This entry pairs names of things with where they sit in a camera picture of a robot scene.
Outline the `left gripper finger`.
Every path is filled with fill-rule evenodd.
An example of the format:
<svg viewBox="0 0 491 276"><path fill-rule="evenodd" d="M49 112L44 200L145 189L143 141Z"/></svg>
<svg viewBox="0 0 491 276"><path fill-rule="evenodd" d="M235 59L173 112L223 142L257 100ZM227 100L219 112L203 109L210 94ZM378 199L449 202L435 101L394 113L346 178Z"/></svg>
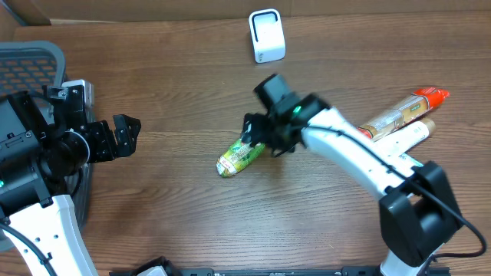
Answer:
<svg viewBox="0 0 491 276"><path fill-rule="evenodd" d="M137 137L141 130L140 120L124 114L113 115L116 130L117 156L131 156L137 147Z"/></svg>
<svg viewBox="0 0 491 276"><path fill-rule="evenodd" d="M63 88L67 88L70 95L77 100L81 100L86 109L94 108L94 85L86 80L70 80L62 84Z"/></svg>

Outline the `green snack pouch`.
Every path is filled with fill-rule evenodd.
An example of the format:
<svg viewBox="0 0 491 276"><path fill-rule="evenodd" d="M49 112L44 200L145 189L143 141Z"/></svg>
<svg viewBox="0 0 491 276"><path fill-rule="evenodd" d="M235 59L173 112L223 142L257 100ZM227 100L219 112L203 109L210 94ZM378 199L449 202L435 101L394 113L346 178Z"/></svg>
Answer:
<svg viewBox="0 0 491 276"><path fill-rule="evenodd" d="M216 163L218 174L223 178L229 178L240 173L260 156L264 149L265 144L263 143L250 146L249 143L244 143L241 139L237 139L218 158Z"/></svg>

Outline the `white tube gold cap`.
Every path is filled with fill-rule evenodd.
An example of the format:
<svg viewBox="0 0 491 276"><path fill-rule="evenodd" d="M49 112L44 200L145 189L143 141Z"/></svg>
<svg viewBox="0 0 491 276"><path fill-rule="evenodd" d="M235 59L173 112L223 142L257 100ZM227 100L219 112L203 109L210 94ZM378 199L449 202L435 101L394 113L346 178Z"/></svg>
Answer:
<svg viewBox="0 0 491 276"><path fill-rule="evenodd" d="M424 118L377 140L375 145L391 156L400 156L429 138L435 130L434 121Z"/></svg>

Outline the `orange spaghetti packet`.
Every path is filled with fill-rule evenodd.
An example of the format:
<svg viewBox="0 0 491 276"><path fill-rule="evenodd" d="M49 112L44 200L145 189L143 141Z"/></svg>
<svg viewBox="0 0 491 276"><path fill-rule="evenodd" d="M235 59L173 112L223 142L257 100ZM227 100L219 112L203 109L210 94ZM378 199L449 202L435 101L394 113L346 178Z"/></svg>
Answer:
<svg viewBox="0 0 491 276"><path fill-rule="evenodd" d="M436 87L420 88L359 126L358 130L377 141L438 108L449 95L448 90Z"/></svg>

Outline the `teal wipes packet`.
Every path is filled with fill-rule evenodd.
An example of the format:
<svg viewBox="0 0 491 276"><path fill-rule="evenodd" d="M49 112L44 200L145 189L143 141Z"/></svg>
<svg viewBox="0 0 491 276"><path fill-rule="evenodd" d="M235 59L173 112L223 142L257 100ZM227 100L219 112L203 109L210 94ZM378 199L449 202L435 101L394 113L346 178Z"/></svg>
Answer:
<svg viewBox="0 0 491 276"><path fill-rule="evenodd" d="M400 158L404 160L406 163L410 163L412 166L423 167L423 163L404 153L400 155Z"/></svg>

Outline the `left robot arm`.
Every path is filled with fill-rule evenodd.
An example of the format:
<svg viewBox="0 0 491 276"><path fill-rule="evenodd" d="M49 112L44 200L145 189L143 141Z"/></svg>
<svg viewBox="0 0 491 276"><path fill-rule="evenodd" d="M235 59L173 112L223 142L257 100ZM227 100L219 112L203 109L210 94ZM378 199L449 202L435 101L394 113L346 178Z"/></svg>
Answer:
<svg viewBox="0 0 491 276"><path fill-rule="evenodd" d="M1 230L33 275L96 275L74 197L84 166L131 156L141 122L91 122L84 83L1 98Z"/></svg>

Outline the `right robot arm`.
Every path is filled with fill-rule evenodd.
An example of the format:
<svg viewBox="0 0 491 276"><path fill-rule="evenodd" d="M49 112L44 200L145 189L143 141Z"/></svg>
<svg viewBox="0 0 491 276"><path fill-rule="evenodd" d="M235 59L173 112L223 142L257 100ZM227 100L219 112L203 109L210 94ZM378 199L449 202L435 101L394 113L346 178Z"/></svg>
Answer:
<svg viewBox="0 0 491 276"><path fill-rule="evenodd" d="M297 144L338 164L377 201L389 253L381 275L422 275L437 251L462 227L462 216L441 166L412 166L378 148L315 94L301 98L280 74L255 89L266 109L244 118L246 141L264 143L274 157Z"/></svg>

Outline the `white barcode scanner stand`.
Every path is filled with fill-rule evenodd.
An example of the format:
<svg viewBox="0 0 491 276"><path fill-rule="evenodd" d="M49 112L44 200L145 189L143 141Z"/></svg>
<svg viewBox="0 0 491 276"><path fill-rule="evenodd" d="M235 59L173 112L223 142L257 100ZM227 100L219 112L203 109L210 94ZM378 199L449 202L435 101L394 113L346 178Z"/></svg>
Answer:
<svg viewBox="0 0 491 276"><path fill-rule="evenodd" d="M285 57L285 36L281 16L276 9L254 11L249 16L249 29L256 63L279 61Z"/></svg>

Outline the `grey plastic mesh basket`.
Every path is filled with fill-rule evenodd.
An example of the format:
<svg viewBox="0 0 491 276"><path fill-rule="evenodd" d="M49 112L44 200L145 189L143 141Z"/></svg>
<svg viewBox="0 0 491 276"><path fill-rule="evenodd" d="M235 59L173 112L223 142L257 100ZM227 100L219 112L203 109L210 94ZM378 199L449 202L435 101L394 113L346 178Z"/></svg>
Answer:
<svg viewBox="0 0 491 276"><path fill-rule="evenodd" d="M42 93L42 86L61 86L69 81L62 50L49 41L1 42L1 96L29 90ZM36 104L47 123L54 122L53 108L41 100ZM79 190L74 195L77 223L81 232L87 224L91 179L94 167L84 165ZM1 252L14 245L1 231Z"/></svg>

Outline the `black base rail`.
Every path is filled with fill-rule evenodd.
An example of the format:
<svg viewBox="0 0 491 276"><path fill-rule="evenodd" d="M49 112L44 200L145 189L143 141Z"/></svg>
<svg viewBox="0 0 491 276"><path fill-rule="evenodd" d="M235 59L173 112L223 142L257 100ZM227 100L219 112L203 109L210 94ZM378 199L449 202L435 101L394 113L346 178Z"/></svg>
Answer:
<svg viewBox="0 0 491 276"><path fill-rule="evenodd" d="M178 268L161 256L129 271L111 271L110 276L380 276L376 266L345 266L339 269L299 270L213 270L212 268Z"/></svg>

